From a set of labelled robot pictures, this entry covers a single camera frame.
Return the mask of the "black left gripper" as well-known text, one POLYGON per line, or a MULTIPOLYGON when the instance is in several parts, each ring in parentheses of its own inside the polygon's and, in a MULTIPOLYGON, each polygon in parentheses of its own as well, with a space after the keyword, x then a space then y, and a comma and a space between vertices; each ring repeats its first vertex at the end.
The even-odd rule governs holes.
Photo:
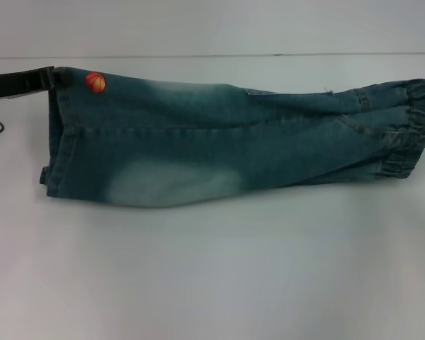
POLYGON ((65 89, 73 83, 74 75, 65 67, 0 74, 0 98, 65 89))

